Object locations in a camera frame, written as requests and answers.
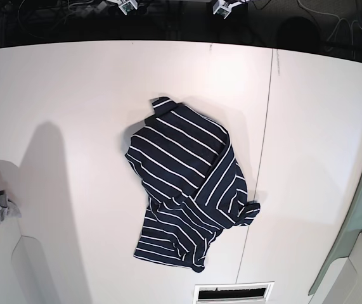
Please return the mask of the navy white striped t-shirt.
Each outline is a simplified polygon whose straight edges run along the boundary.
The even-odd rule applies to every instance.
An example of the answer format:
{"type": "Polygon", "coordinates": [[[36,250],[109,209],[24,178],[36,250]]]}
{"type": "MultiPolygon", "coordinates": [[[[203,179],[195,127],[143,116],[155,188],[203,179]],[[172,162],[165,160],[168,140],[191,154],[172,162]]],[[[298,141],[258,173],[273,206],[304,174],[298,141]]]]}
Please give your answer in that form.
{"type": "Polygon", "coordinates": [[[152,108],[125,155],[148,196],[134,256],[200,273],[221,233],[250,225],[261,206],[221,124],[168,97],[152,108]]]}

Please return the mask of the white bin left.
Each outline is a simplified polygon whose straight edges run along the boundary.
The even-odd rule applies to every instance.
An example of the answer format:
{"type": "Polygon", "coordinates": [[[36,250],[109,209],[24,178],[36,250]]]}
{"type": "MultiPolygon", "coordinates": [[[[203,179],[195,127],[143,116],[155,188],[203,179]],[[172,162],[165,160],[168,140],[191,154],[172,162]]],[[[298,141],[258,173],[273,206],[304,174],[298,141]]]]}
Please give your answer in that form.
{"type": "Polygon", "coordinates": [[[41,243],[20,232],[17,218],[0,223],[0,303],[60,303],[41,243]]]}

